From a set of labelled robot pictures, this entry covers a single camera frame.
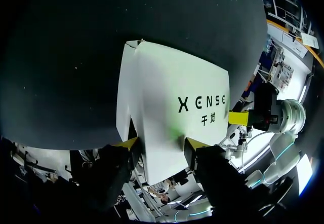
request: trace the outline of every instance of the white sign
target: white sign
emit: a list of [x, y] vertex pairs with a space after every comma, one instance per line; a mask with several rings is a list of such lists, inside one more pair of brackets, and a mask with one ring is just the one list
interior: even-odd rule
[[127, 140], [133, 119], [144, 142], [147, 181], [155, 184], [188, 166], [185, 137], [215, 145], [226, 136], [228, 72], [159, 44], [132, 47], [125, 45], [121, 62], [116, 125]]
[[299, 41], [294, 40], [287, 33], [283, 33], [282, 43], [289, 47], [291, 50], [293, 50], [301, 58], [305, 57], [308, 51], [307, 48], [304, 47], [304, 45], [302, 45]]
[[304, 45], [319, 49], [318, 41], [316, 37], [303, 32], [301, 33], [301, 35], [302, 35], [302, 41]]

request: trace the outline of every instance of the white cable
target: white cable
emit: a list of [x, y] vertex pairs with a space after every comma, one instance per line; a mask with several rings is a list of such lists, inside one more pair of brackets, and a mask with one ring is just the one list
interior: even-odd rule
[[113, 206], [113, 207], [114, 207], [115, 211], [117, 212], [117, 215], [121, 218], [119, 212], [118, 212], [117, 209], [116, 209], [116, 206]]
[[250, 144], [250, 142], [252, 141], [252, 140], [254, 140], [255, 138], [257, 138], [258, 136], [260, 136], [260, 135], [263, 135], [263, 134], [267, 134], [267, 133], [272, 133], [272, 132], [262, 132], [261, 134], [258, 134], [258, 135], [256, 135], [256, 136], [254, 136], [248, 143], [246, 143], [246, 145], [244, 146], [244, 148], [243, 148], [243, 152], [242, 152], [242, 172], [243, 172], [243, 174], [245, 174], [245, 169], [244, 169], [244, 161], [243, 161], [243, 156], [244, 156], [244, 152], [245, 152], [245, 149], [247, 148], [247, 146], [248, 146], [248, 144]]
[[143, 192], [143, 195], [145, 195], [145, 197], [148, 199], [148, 201], [151, 203], [151, 205], [153, 206], [153, 209], [157, 212], [157, 214], [159, 215], [159, 216], [163, 216], [163, 214], [158, 210], [158, 208], [155, 206], [155, 204], [151, 201], [151, 197], [150, 196], [148, 196], [148, 193], [145, 191], [145, 189], [143, 188], [143, 185], [142, 185], [142, 183], [141, 183], [141, 181], [140, 181], [140, 179], [139, 179], [139, 177], [138, 177], [138, 175], [137, 175], [137, 172], [136, 172], [136, 170], [134, 170], [134, 174], [135, 174], [135, 178], [136, 178], [136, 180], [137, 180], [137, 183], [138, 183], [138, 185], [140, 186], [140, 188], [141, 188], [141, 190], [142, 190], [142, 192]]

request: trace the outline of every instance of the metal rack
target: metal rack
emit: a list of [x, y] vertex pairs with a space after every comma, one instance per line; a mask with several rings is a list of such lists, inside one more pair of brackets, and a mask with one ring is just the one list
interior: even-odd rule
[[268, 16], [285, 23], [286, 28], [297, 36], [300, 36], [301, 32], [311, 33], [312, 24], [297, 0], [263, 0], [268, 6], [269, 1], [272, 2], [273, 9], [267, 9]]

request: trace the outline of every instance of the metal frame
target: metal frame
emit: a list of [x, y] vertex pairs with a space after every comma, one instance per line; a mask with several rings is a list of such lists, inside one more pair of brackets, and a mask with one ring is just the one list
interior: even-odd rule
[[[290, 12], [286, 11], [285, 9], [283, 9], [283, 8], [281, 8], [281, 7], [277, 7], [277, 6], [276, 6], [276, 3], [275, 3], [275, 0], [272, 0], [272, 2], [273, 2], [273, 6], [274, 6], [274, 13], [275, 13], [275, 14], [272, 14], [272, 13], [269, 13], [269, 12], [268, 12], [268, 15], [271, 16], [271, 17], [274, 17], [274, 18], [276, 18], [276, 19], [278, 19], [278, 20], [280, 20], [280, 21], [282, 21], [282, 22], [284, 22], [285, 24], [287, 24], [288, 26], [290, 26], [290, 27], [292, 27], [293, 29], [297, 30], [298, 32], [304, 32], [304, 28], [305, 28], [305, 26], [304, 26], [304, 9], [303, 9], [303, 7], [302, 7], [301, 5], [298, 4], [298, 1], [297, 1], [297, 0], [295, 0], [296, 3], [294, 3], [294, 2], [291, 1], [291, 0], [285, 0], [285, 1], [288, 2], [288, 3], [290, 3], [290, 4], [292, 4], [292, 5], [294, 5], [294, 6], [296, 6], [297, 8], [300, 7], [300, 11], [301, 11], [300, 19], [298, 19], [298, 17], [297, 17], [296, 15], [291, 14]], [[278, 16], [277, 8], [280, 8], [280, 9], [282, 9], [282, 10], [285, 10], [286, 14], [289, 14], [291, 17], [294, 17], [294, 18], [296, 19], [296, 21], [299, 23], [299, 24], [298, 24], [298, 27], [295, 26], [295, 25], [293, 25], [292, 23], [288, 22], [287, 20], [282, 19], [281, 17], [279, 17], [279, 16]], [[308, 31], [307, 31], [308, 34], [310, 34], [311, 27], [312, 27], [312, 26], [311, 26], [311, 22], [310, 22], [309, 27], [308, 27]]]

